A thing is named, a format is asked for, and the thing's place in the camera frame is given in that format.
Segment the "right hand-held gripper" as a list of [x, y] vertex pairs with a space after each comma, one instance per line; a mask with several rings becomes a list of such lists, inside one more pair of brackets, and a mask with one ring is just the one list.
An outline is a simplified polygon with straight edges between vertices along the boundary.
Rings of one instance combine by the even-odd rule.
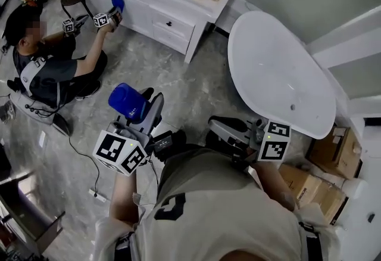
[[243, 144], [241, 153], [232, 155], [236, 164], [281, 163], [291, 142], [291, 126], [271, 119], [244, 122], [235, 117], [211, 116], [209, 128], [230, 145]]

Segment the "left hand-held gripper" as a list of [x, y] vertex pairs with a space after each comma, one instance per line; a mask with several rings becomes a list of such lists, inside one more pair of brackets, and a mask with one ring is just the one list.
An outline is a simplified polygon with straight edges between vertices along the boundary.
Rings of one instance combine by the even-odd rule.
[[139, 124], [139, 131], [129, 127], [131, 120], [118, 114], [106, 130], [102, 130], [93, 149], [92, 155], [105, 167], [130, 176], [146, 162], [147, 147], [152, 130], [162, 120], [164, 95], [159, 92], [149, 102], [144, 118]]

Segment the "blue cup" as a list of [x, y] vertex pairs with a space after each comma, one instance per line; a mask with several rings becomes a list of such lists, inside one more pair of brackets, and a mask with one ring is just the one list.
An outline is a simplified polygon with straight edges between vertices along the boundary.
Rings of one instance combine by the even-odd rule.
[[149, 107], [149, 101], [126, 83], [115, 87], [109, 96], [108, 104], [133, 122], [142, 120], [145, 110]]

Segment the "white bathtub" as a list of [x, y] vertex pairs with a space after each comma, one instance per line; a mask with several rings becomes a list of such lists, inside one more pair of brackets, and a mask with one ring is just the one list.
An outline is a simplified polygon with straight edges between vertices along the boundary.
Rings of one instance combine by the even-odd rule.
[[233, 24], [227, 47], [234, 86], [255, 113], [315, 139], [336, 117], [336, 98], [322, 69], [277, 18], [250, 11]]

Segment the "person's left forearm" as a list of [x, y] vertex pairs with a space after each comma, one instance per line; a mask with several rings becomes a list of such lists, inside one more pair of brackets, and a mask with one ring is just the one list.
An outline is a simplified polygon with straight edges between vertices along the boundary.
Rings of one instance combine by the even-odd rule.
[[130, 176], [117, 173], [110, 202], [109, 216], [130, 226], [138, 223], [139, 210], [133, 201], [134, 193], [137, 193], [136, 172], [133, 172]]

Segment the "person's right forearm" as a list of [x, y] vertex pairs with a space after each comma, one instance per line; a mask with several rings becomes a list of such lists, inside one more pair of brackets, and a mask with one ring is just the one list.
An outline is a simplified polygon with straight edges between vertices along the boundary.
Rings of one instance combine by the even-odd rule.
[[291, 190], [282, 178], [277, 166], [271, 162], [252, 163], [251, 167], [256, 171], [264, 192], [284, 208], [293, 212], [296, 201]]

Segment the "person's black trousers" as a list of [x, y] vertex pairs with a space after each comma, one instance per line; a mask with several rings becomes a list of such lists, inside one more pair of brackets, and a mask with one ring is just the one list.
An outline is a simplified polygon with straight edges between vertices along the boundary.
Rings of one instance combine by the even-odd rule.
[[209, 131], [205, 137], [205, 145], [200, 146], [198, 144], [187, 143], [187, 136], [185, 131], [179, 130], [171, 135], [172, 145], [164, 150], [164, 154], [160, 157], [160, 160], [165, 163], [169, 158], [188, 151], [198, 151], [203, 149], [213, 150], [224, 155], [231, 155], [231, 149], [229, 145], [219, 140], [219, 137], [213, 132]]

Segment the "person's beige vest torso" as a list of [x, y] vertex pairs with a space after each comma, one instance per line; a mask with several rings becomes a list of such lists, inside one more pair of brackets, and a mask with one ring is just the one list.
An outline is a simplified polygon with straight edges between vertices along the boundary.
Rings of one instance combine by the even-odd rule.
[[257, 173], [213, 150], [165, 162], [147, 217], [138, 191], [133, 201], [133, 226], [109, 214], [97, 222], [92, 261], [339, 261], [339, 238], [318, 204], [296, 201], [289, 211], [264, 192]]

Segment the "white power strip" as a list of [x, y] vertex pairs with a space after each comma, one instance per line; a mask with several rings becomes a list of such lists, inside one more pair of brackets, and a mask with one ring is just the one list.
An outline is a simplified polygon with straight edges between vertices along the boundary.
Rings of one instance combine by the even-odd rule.
[[89, 194], [94, 197], [95, 199], [105, 203], [106, 201], [108, 201], [103, 195], [97, 193], [96, 191], [94, 191], [92, 188], [89, 188]]

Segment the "cardboard box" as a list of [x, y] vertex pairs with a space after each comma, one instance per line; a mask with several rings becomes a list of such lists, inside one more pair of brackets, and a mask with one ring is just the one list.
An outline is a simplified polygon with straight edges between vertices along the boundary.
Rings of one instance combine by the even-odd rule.
[[279, 172], [300, 206], [317, 203], [324, 217], [333, 223], [346, 199], [336, 185], [288, 164], [281, 164]]
[[321, 140], [314, 139], [306, 153], [306, 159], [322, 171], [344, 179], [355, 177], [362, 148], [351, 128], [332, 127]]

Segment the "white rolling stool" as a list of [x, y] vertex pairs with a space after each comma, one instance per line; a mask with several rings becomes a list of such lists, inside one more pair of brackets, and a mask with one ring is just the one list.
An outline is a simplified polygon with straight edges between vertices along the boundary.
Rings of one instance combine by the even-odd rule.
[[26, 116], [33, 120], [52, 126], [61, 134], [70, 137], [71, 127], [69, 123], [58, 112], [60, 108], [50, 108], [48, 105], [34, 99], [23, 91], [21, 80], [16, 77], [14, 80], [7, 80], [7, 86], [10, 88], [10, 100]]

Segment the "dark wooden cabinet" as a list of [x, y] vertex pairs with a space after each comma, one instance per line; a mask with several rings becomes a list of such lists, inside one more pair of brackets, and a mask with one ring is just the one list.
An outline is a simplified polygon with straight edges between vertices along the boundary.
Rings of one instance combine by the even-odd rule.
[[0, 182], [0, 223], [39, 257], [63, 231], [65, 211], [51, 215], [38, 205], [33, 191], [24, 192], [31, 173]]

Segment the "black waist recorder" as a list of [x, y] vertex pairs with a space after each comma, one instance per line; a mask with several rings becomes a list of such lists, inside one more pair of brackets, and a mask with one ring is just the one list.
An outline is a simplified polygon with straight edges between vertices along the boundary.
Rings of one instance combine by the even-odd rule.
[[154, 151], [156, 153], [160, 153], [173, 145], [172, 134], [173, 132], [168, 130], [152, 139]]

